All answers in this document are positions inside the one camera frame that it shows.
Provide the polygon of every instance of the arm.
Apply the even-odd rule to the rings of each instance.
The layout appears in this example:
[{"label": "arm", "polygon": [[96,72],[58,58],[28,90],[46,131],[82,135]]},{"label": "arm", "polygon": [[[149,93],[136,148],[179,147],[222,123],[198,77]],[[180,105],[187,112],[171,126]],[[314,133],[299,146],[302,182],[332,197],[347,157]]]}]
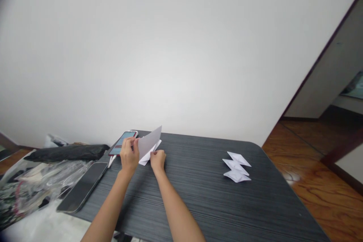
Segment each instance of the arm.
[{"label": "arm", "polygon": [[112,239],[127,187],[139,162],[138,139],[124,139],[120,156],[122,170],[81,242],[110,242]]},{"label": "arm", "polygon": [[174,242],[205,241],[202,231],[185,203],[171,185],[164,171],[166,154],[163,150],[151,153],[151,167],[158,181]]}]

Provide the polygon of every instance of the folded paper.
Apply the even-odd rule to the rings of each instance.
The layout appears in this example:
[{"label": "folded paper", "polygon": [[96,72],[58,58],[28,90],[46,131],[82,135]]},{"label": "folded paper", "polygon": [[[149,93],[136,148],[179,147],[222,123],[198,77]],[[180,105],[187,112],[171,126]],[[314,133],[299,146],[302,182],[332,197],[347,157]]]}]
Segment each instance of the folded paper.
[{"label": "folded paper", "polygon": [[243,167],[241,167],[238,162],[226,159],[223,159],[223,161],[228,165],[231,170],[237,170],[240,171],[242,174],[249,176],[248,172]]},{"label": "folded paper", "polygon": [[239,164],[251,167],[251,165],[248,163],[248,161],[246,161],[246,159],[242,155],[229,151],[227,151],[227,153],[231,156],[231,158],[234,161],[238,162]]},{"label": "folded paper", "polygon": [[140,153],[139,164],[145,166],[147,161],[150,160],[150,152],[153,152],[158,148],[159,144],[161,143],[160,140],[161,129],[162,126],[150,132],[148,135],[144,136],[143,138],[140,138],[138,142],[139,153]]},{"label": "folded paper", "polygon": [[249,177],[245,176],[240,171],[235,170],[235,169],[228,171],[228,172],[224,173],[223,175],[230,178],[235,183],[243,182],[245,180],[251,180]]},{"label": "folded paper", "polygon": [[147,164],[147,162],[150,160],[150,153],[154,152],[158,146],[160,145],[161,140],[159,140],[156,145],[153,146],[152,149],[150,149],[150,151],[148,153],[146,153],[146,155],[144,157],[141,158],[141,160],[139,161],[139,164],[142,164],[143,166],[145,166]]}]

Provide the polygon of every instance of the dark wood-grain table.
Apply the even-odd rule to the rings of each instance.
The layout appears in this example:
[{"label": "dark wood-grain table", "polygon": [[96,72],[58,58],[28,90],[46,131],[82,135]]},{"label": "dark wood-grain table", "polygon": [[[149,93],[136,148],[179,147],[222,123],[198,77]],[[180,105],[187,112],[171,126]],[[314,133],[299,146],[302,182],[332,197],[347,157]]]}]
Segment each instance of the dark wood-grain table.
[{"label": "dark wood-grain table", "polygon": [[[139,131],[139,136],[149,132]],[[256,144],[162,133],[165,171],[207,241],[330,241],[280,172]],[[251,181],[235,183],[222,159],[242,154]],[[108,152],[100,161],[108,162]],[[83,206],[73,215],[92,221],[118,172],[117,157]],[[172,241],[159,187],[151,169],[139,165],[130,182],[117,231],[146,241]]]}]

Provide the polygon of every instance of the phone screen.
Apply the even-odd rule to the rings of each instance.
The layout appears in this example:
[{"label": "phone screen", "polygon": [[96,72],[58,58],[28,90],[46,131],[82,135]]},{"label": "phone screen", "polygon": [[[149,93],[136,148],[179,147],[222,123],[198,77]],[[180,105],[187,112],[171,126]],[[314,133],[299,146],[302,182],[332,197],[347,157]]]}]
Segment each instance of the phone screen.
[{"label": "phone screen", "polygon": [[98,180],[107,168],[107,163],[94,163],[77,182],[65,199],[57,207],[57,211],[75,212],[92,192]]},{"label": "phone screen", "polygon": [[124,134],[122,134],[121,138],[117,141],[113,149],[110,151],[109,156],[120,155],[122,142],[124,141],[124,139],[127,137],[133,137],[135,135],[136,132],[124,132]]}]

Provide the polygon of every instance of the cloth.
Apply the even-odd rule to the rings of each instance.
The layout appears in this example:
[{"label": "cloth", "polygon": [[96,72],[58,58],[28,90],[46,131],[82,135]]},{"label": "cloth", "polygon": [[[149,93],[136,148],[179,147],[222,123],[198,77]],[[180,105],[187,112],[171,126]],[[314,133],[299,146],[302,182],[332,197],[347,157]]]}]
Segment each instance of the cloth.
[{"label": "cloth", "polygon": [[106,150],[109,150],[108,145],[69,145],[64,147],[51,147],[34,151],[25,160],[54,163],[63,160],[83,160],[95,161],[99,160]]}]

